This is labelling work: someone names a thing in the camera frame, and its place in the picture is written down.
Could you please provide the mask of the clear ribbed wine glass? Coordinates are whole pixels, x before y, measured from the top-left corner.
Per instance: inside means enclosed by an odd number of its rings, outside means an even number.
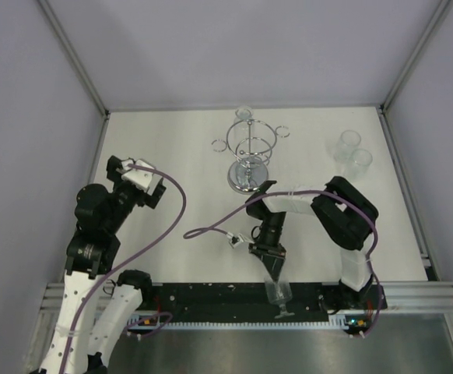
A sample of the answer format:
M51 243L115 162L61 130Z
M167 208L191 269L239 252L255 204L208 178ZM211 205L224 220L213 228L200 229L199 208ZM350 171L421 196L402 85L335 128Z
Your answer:
M275 319L294 316L294 312L290 312L287 308L287 303L293 298L288 278L281 276L278 280L273 280L271 277L266 277L264 282L269 303L279 308L279 314L275 316Z

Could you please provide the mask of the chrome wine glass rack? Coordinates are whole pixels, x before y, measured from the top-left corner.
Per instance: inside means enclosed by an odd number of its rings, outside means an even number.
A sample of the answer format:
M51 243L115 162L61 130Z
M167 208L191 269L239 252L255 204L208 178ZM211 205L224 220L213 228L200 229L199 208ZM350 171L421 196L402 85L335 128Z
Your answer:
M234 158L227 172L230 187L242 194L259 190L269 179L269 164L280 140L290 136L286 125L272 126L259 119L238 119L221 139L211 142L212 150Z

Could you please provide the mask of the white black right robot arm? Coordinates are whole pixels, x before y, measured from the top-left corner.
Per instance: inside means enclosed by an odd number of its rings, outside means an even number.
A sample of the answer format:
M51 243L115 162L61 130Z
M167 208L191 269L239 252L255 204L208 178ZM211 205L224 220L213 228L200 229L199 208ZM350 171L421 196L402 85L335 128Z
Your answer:
M315 215L330 239L340 247L341 277L337 305L356 309L365 303L374 279L365 241L376 235L377 208L345 178L335 176L325 189L308 199L309 191L275 191L275 180L261 184L246 201L246 213L261 224L248 245L272 281L280 279L286 249L280 243L288 213Z

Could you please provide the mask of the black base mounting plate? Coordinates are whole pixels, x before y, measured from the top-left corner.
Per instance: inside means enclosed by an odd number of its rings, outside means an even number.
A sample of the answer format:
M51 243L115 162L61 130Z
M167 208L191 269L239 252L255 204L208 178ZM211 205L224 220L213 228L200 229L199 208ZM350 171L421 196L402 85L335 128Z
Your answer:
M383 288L367 285L355 292L341 283L291 283L287 303L291 322L323 321L332 311L358 313L387 307ZM263 283L163 283L144 296L139 311L170 312L175 322L272 322L279 308L271 305Z

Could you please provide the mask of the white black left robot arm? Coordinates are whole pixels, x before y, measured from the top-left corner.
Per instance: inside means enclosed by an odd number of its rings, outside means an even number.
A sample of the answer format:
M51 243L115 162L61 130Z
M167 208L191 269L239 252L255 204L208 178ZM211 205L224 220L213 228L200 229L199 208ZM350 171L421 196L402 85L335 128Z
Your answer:
M64 291L50 347L38 373L106 373L112 352L136 309L154 298L151 277L140 270L123 271L111 300L96 314L121 245L117 233L137 206L155 208L166 188L143 159L107 162L113 189L89 184L76 196L76 230L66 249Z

